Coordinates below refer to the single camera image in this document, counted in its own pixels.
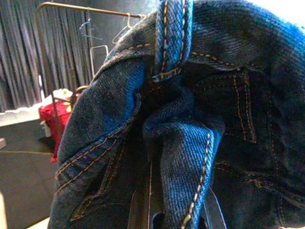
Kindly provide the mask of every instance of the red cloth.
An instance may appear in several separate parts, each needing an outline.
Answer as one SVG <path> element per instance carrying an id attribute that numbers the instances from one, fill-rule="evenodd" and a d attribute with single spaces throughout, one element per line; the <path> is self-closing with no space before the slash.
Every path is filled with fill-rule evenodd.
<path id="1" fill-rule="evenodd" d="M 58 111 L 58 116 L 61 124 L 61 132 L 63 132 L 64 128 L 66 127 L 68 120 L 70 118 L 70 110 L 68 107 L 70 104 L 67 104 L 67 102 L 58 101 L 56 102 L 56 107 Z M 53 104 L 49 104 L 47 106 L 42 106 L 39 108 L 39 115 L 42 120 L 46 122 L 48 127 L 51 129 L 52 137 L 55 141 L 55 151 L 54 155 L 51 158 L 51 162 L 57 161 L 57 152 L 58 148 L 61 142 L 60 133 L 56 126 L 56 118 L 55 118 L 55 112 L 53 108 Z"/>

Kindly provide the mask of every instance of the clothing rack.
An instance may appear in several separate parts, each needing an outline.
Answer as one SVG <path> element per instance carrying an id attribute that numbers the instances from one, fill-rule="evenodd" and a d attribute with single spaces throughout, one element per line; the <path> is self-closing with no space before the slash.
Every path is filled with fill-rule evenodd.
<path id="1" fill-rule="evenodd" d="M 52 97 L 52 103 L 53 103 L 53 108 L 55 112 L 55 118 L 56 118 L 56 127 L 58 129 L 59 135 L 62 135 L 62 130 L 61 130 L 61 124 L 58 116 L 58 111 L 55 103 L 55 99 L 62 100 L 60 98 L 55 98 L 53 91 L 54 91 L 54 83 L 52 79 L 50 78 L 50 69 L 48 67 L 48 59 L 47 59 L 47 51 L 46 51 L 46 46 L 44 44 L 44 34 L 41 30 L 41 19 L 40 19 L 40 12 L 41 9 L 44 7 L 58 7 L 58 8 L 68 8 L 68 9 L 74 9 L 74 10 L 83 10 L 83 11 L 91 11 L 91 12 L 97 12 L 97 13 L 105 13 L 105 14 L 112 14 L 112 15 L 120 15 L 120 16 L 125 16 L 125 17 L 133 17 L 133 18 L 144 18 L 145 15 L 141 14 L 132 14 L 132 13 L 124 13 L 124 12 L 118 12 L 118 11 L 112 11 L 112 10 L 103 10 L 103 9 L 97 9 L 97 8 L 91 8 L 91 7 L 83 7 L 83 6 L 77 6 L 77 5 L 69 5 L 69 4 L 62 4 L 62 3 L 56 3 L 56 2 L 50 2 L 46 1 L 41 3 L 35 11 L 35 18 L 36 18 L 36 23 L 37 23 L 37 30 L 38 30 L 38 37 L 39 37 L 39 43 L 41 47 L 41 55 L 42 55 L 42 64 L 43 68 L 45 70 L 45 75 L 43 77 L 46 77 L 46 88 L 48 92 L 51 94 Z"/>

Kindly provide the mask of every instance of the coat hanger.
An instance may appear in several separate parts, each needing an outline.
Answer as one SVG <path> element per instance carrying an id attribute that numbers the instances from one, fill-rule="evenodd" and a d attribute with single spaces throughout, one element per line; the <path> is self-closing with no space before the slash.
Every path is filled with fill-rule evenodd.
<path id="1" fill-rule="evenodd" d="M 130 29 L 132 29 L 132 26 L 130 25 L 130 13 L 127 13 L 127 25 L 113 38 L 112 43 L 117 44 L 119 42 L 119 39 Z"/>
<path id="2" fill-rule="evenodd" d="M 93 78 L 94 78 L 94 76 L 96 74 L 95 71 L 94 71 L 94 63 L 93 63 L 93 49 L 97 49 L 97 48 L 105 48 L 105 50 L 106 50 L 106 57 L 109 54 L 109 50 L 108 50 L 108 46 L 107 45 L 99 45 L 99 46 L 95 46 L 95 47 L 91 47 L 90 48 L 90 64 L 91 64 L 91 72 L 92 72 Z"/>
<path id="3" fill-rule="evenodd" d="M 93 39 L 97 39 L 97 40 L 103 40 L 102 35 L 100 33 L 96 34 L 96 35 L 92 35 L 92 31 L 97 31 L 96 27 L 94 24 L 92 24 L 91 22 L 91 17 L 90 17 L 90 13 L 89 13 L 89 9 L 90 7 L 88 7 L 88 19 L 86 22 L 84 22 L 81 26 L 80 26 L 80 33 L 83 37 L 87 37 L 87 38 L 93 38 Z"/>

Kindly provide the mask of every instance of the gray curtain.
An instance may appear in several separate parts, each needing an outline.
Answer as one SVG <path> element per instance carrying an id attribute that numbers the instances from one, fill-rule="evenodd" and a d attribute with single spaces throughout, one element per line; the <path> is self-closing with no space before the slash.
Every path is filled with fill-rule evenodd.
<path id="1" fill-rule="evenodd" d="M 42 0 L 1 0 L 0 7 L 0 112 L 41 101 L 38 76 L 58 88 L 88 84 L 91 77 L 89 40 L 80 35 L 85 12 L 44 8 L 41 22 L 50 75 L 44 74 L 35 20 L 35 9 Z M 88 1 L 62 3 L 87 6 Z M 76 79 L 70 76 L 71 69 Z"/>

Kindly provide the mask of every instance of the blue denim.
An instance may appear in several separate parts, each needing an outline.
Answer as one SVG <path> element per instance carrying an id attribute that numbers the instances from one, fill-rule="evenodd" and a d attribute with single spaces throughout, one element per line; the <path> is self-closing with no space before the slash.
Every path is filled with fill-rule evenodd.
<path id="1" fill-rule="evenodd" d="M 305 31 L 244 0 L 163 0 L 114 47 L 64 131 L 50 229 L 128 225 L 160 155 L 162 228 L 305 226 Z"/>

